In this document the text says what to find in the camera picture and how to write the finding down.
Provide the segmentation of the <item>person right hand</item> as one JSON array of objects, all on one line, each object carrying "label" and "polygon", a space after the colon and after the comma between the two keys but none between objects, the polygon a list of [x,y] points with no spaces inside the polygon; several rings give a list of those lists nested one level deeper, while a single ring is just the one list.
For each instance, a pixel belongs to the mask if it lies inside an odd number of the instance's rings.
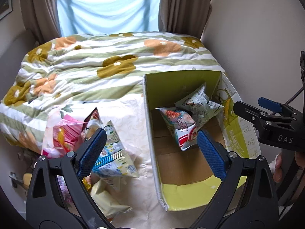
[{"label": "person right hand", "polygon": [[[304,165],[305,165],[304,154],[295,152],[295,161],[299,167],[304,169]],[[281,165],[282,165],[282,153],[278,154],[275,158],[275,170],[273,173],[273,179],[276,183],[282,181],[283,173],[282,173]]]}]

